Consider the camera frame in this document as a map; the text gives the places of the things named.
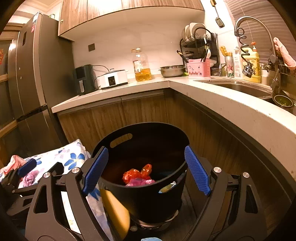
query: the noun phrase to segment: spatula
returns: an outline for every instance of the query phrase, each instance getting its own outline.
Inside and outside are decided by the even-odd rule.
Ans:
[[[210,0],[210,1],[211,1],[212,6],[215,8],[216,13],[217,13],[217,17],[215,19],[216,23],[218,24],[219,28],[225,27],[225,24],[222,22],[221,18],[219,18],[219,14],[218,14],[218,11],[216,9],[216,1],[215,0]]]

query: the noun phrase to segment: refrigerator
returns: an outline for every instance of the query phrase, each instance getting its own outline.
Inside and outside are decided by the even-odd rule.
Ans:
[[[76,96],[72,43],[58,37],[58,21],[37,13],[13,39],[8,84],[18,128],[31,155],[68,141],[51,108]]]

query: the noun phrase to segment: silver screw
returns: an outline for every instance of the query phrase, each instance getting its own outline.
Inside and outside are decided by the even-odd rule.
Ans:
[[[219,168],[219,167],[214,167],[214,172],[216,172],[216,173],[220,173],[221,171],[222,171],[221,168]]]
[[[77,172],[79,172],[79,167],[74,167],[72,170],[71,170],[71,172],[73,172],[73,173],[77,173]]]
[[[49,176],[50,176],[49,172],[46,172],[46,173],[43,174],[43,177],[45,177],[45,178],[48,178]]]
[[[250,177],[250,174],[247,173],[247,172],[244,172],[242,175],[243,175],[245,178],[249,178],[249,177]]]
[[[138,227],[137,226],[131,226],[130,230],[132,232],[136,232],[138,230]]]

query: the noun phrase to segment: stainless steel sink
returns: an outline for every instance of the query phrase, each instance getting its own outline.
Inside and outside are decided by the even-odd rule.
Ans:
[[[222,86],[228,89],[236,90],[260,99],[269,99],[272,97],[272,91],[260,86],[246,84],[238,81],[231,82],[210,82],[210,84]]]

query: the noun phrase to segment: faucet spray head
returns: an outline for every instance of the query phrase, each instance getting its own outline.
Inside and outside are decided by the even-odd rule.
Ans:
[[[253,73],[254,73],[252,67],[253,67],[253,64],[250,63],[249,61],[247,61],[247,65],[244,66],[244,69],[242,70],[242,73],[243,73],[245,76],[251,78],[252,75],[253,75]]]

